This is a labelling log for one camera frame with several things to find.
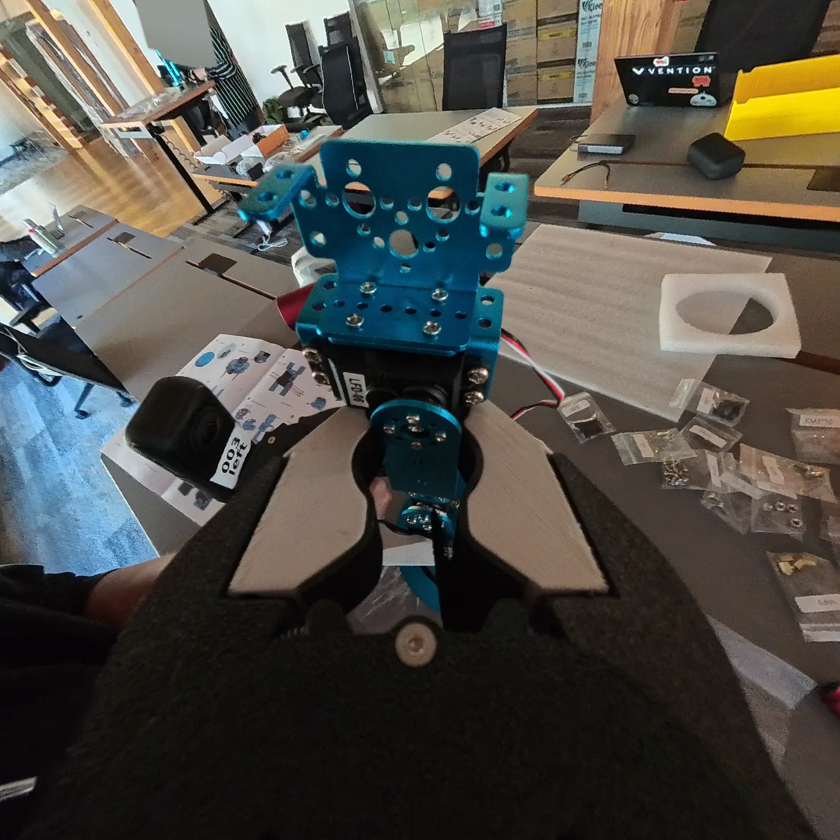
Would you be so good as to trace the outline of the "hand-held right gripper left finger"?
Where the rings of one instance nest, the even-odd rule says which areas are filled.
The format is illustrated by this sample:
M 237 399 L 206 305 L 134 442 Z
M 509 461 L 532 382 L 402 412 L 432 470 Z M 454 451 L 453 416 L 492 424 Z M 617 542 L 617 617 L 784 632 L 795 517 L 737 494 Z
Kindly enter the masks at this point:
M 241 556 L 234 597 L 364 599 L 382 574 L 370 485 L 382 465 L 366 414 L 340 408 L 285 454 Z

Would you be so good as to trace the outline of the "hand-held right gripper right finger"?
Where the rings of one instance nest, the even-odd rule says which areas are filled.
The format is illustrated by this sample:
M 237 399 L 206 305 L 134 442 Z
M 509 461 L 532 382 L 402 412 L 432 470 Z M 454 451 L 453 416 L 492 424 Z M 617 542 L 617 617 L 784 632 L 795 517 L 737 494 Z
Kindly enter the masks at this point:
M 479 552 L 524 597 L 608 593 L 545 443 L 497 406 L 475 406 L 465 429 L 479 454 L 464 510 Z

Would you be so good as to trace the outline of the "blue toy robot arm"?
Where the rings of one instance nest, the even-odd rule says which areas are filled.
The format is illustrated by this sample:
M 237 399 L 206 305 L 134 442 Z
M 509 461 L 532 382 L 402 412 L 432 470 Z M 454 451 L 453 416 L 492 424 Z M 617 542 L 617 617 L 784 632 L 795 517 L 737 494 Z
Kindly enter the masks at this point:
M 249 222 L 290 209 L 305 251 L 335 265 L 295 330 L 313 376 L 369 419 L 398 526 L 452 560 L 480 467 L 469 414 L 489 394 L 503 294 L 481 284 L 509 267 L 527 221 L 529 178 L 480 176 L 466 144 L 330 140 L 310 164 L 281 163 L 239 202 Z

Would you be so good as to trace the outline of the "person's left forearm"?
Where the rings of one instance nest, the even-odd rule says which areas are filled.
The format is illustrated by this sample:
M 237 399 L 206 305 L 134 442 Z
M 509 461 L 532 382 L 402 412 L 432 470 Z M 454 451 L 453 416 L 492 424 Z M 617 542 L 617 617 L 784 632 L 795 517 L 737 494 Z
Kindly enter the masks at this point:
M 173 553 L 106 573 L 92 587 L 84 617 L 121 629 L 153 591 Z

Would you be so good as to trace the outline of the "dark grey desk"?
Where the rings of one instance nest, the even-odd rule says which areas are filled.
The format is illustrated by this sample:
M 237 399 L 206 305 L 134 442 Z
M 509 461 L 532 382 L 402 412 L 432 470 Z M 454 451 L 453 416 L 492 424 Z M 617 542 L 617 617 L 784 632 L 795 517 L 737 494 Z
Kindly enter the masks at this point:
M 396 630 L 333 621 L 363 599 L 226 594 L 282 470 L 271 458 L 188 541 L 116 643 L 85 724 L 121 753 L 559 752 L 550 742 L 698 742 L 720 763 L 768 763 L 705 614 L 666 557 L 583 473 L 551 454 L 604 595 L 524 597 L 458 535 L 455 616 L 430 664 Z

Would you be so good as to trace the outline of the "cluttered wooden desk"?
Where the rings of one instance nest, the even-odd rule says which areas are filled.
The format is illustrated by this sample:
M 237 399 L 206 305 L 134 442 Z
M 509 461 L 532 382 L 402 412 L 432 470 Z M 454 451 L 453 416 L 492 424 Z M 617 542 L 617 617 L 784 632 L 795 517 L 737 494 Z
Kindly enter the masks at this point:
M 196 152 L 193 175 L 219 190 L 243 193 L 281 164 L 313 163 L 323 143 L 342 133 L 332 124 L 301 132 L 290 132 L 281 123 L 262 125 L 236 140 L 214 140 Z

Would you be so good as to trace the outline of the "grey desk with orange edge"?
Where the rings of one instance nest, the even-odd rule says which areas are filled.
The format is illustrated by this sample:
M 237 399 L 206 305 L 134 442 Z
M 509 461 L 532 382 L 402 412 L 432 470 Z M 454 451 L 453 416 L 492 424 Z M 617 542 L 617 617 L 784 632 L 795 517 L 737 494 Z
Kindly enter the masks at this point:
M 486 165 L 509 146 L 537 117 L 537 107 L 511 107 L 504 109 L 517 121 L 474 141 L 480 163 Z M 373 114 L 358 125 L 342 132 L 339 140 L 383 140 L 425 142 L 458 123 L 479 115 L 480 110 L 396 112 Z
M 617 103 L 591 133 L 634 133 L 621 156 L 572 145 L 534 183 L 542 199 L 579 204 L 579 221 L 838 254 L 838 190 L 811 188 L 838 173 L 837 133 L 743 140 L 741 171 L 710 181 L 686 160 L 690 144 L 722 133 L 725 109 L 629 108 Z

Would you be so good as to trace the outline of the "assembly instruction manual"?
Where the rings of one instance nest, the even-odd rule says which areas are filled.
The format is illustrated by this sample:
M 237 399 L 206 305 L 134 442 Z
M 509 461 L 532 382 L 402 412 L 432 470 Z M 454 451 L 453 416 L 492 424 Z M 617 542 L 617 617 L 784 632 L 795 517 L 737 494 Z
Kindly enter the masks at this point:
M 177 375 L 205 385 L 255 445 L 282 425 L 340 406 L 326 385 L 315 382 L 303 352 L 262 339 L 219 334 Z M 102 447 L 101 456 L 195 524 L 206 524 L 223 507 L 205 491 L 133 452 L 124 429 Z

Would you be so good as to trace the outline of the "pile of small parts bags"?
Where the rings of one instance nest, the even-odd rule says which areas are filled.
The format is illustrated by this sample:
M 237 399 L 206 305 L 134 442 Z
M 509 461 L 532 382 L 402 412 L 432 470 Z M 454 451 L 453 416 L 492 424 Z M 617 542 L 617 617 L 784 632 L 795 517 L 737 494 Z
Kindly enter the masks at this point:
M 740 534 L 786 537 L 803 544 L 813 513 L 820 537 L 835 557 L 807 551 L 771 551 L 768 562 L 804 639 L 838 641 L 838 496 L 830 464 L 838 455 L 838 413 L 792 410 L 793 458 L 744 442 L 745 396 L 699 380 L 682 380 L 669 405 L 680 427 L 618 433 L 593 395 L 567 395 L 556 406 L 580 443 L 609 437 L 624 466 L 659 464 L 661 487 L 700 493 L 700 504 Z

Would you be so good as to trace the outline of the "dark red metal bottle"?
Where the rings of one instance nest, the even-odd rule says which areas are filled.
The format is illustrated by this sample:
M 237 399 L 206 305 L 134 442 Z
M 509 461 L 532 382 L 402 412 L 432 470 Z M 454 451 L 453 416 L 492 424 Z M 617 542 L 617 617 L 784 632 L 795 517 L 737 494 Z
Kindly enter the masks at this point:
M 280 317 L 290 330 L 297 330 L 297 322 L 301 310 L 316 288 L 317 283 L 311 283 L 286 292 L 276 298 L 276 306 Z

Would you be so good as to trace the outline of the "crumpled white cloth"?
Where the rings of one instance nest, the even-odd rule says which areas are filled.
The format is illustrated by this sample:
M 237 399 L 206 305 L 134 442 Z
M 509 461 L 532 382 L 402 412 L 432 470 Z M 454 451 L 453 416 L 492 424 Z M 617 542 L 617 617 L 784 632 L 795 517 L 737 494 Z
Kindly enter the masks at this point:
M 299 287 L 315 284 L 325 274 L 336 271 L 332 259 L 325 259 L 309 254 L 305 247 L 300 247 L 290 258 L 290 267 Z

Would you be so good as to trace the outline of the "white foam sheet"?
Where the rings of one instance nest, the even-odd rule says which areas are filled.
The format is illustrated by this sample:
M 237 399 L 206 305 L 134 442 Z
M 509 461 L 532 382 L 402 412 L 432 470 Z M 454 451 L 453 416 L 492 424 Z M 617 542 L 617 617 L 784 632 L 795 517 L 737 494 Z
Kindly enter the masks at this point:
M 675 421 L 669 402 L 677 385 L 703 380 L 715 356 L 660 349 L 663 278 L 764 273 L 771 260 L 716 246 L 541 224 L 487 286 L 503 293 L 502 326 L 544 370 Z

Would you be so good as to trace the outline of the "person's black clothing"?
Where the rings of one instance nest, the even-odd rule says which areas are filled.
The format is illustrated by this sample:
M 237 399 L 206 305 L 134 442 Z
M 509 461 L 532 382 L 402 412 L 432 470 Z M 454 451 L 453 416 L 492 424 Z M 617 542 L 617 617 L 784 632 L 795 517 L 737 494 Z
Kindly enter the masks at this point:
M 119 632 L 82 614 L 105 574 L 2 565 L 2 786 L 48 783 L 77 735 Z

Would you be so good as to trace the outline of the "black office chair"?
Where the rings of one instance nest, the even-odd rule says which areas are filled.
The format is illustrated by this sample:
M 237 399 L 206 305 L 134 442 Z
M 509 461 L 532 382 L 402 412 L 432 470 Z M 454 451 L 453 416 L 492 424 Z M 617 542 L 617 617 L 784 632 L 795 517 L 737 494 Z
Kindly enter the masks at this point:
M 344 132 L 373 114 L 358 39 L 321 48 L 322 106 Z
M 444 35 L 442 110 L 502 108 L 507 24 Z
M 308 25 L 288 24 L 286 31 L 291 67 L 280 65 L 271 70 L 273 75 L 281 74 L 288 86 L 277 98 L 279 106 L 284 111 L 297 109 L 306 114 L 311 109 L 322 110 L 322 74 L 320 64 L 312 56 Z

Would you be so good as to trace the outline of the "printed paper leaflet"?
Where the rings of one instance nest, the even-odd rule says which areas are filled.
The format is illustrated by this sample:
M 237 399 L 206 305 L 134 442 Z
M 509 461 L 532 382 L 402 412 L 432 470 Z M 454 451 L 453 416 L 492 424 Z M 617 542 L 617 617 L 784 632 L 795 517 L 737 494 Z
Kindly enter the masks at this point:
M 502 108 L 490 108 L 428 139 L 432 143 L 474 144 L 488 135 L 519 123 L 521 118 Z

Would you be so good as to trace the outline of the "black rounded pouch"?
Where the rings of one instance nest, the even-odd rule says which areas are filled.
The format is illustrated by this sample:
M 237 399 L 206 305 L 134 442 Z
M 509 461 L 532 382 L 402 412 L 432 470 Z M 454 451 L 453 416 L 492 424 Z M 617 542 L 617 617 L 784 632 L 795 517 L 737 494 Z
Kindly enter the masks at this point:
M 738 174 L 745 159 L 745 150 L 718 132 L 700 137 L 686 152 L 687 162 L 710 181 L 719 181 Z

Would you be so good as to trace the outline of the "black laptop with stickers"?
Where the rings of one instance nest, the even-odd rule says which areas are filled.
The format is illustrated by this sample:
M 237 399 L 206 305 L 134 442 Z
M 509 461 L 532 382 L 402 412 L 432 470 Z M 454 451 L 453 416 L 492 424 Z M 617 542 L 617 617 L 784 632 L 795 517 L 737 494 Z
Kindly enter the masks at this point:
M 716 108 L 721 105 L 718 53 L 619 56 L 615 69 L 627 106 Z

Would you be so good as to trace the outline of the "stack of cardboard boxes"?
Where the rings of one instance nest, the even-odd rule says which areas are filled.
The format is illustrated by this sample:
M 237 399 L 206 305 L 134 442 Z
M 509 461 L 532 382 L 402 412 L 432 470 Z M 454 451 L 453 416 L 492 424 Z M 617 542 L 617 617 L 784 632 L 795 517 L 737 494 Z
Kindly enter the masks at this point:
M 509 106 L 572 102 L 580 2 L 360 3 L 356 8 L 385 110 L 443 110 L 445 36 L 507 27 Z

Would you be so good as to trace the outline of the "yellow storage box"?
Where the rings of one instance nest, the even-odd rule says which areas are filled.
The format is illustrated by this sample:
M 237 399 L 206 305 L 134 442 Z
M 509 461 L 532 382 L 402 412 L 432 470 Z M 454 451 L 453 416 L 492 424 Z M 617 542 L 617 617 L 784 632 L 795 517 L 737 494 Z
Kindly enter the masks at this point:
M 839 55 L 741 70 L 724 137 L 763 140 L 839 132 Z

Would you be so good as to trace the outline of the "white foam frame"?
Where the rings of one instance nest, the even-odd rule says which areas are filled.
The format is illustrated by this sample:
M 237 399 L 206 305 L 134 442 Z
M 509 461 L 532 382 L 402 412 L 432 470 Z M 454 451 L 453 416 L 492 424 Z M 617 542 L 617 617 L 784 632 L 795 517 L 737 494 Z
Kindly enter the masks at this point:
M 737 334 L 700 330 L 678 307 L 698 294 L 727 292 L 756 300 L 772 317 L 766 329 Z M 670 274 L 662 280 L 658 314 L 663 351 L 737 355 L 792 360 L 802 350 L 802 336 L 785 275 L 780 273 Z

